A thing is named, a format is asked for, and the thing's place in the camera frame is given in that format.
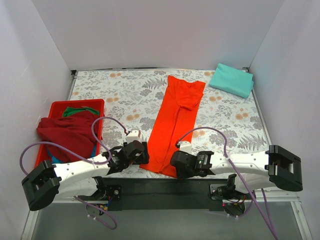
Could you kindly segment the orange t shirt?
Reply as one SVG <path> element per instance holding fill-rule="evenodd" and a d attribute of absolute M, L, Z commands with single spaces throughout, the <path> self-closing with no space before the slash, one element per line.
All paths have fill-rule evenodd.
<path fill-rule="evenodd" d="M 164 98 L 147 143 L 149 163 L 140 168 L 176 178 L 176 168 L 170 164 L 177 150 L 175 144 L 195 126 L 206 84 L 187 82 L 168 76 Z"/>

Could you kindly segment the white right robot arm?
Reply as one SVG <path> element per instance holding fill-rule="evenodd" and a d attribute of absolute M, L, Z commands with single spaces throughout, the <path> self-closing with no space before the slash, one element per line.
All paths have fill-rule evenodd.
<path fill-rule="evenodd" d="M 251 191 L 277 187 L 288 192 L 303 190 L 301 158 L 278 145 L 257 153 L 224 154 L 213 151 L 191 153 L 187 141 L 170 159 L 178 179 L 228 174 L 226 184 L 213 187 L 214 199 L 232 200 Z"/>

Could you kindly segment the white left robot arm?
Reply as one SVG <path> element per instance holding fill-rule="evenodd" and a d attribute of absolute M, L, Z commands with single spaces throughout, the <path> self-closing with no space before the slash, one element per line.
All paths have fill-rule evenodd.
<path fill-rule="evenodd" d="M 54 200 L 74 196 L 92 196 L 95 200 L 101 200 L 107 191 L 98 178 L 120 173 L 137 160 L 149 161 L 145 141 L 133 140 L 93 158 L 71 163 L 53 164 L 50 160 L 44 160 L 21 182 L 29 210 L 38 211 Z"/>

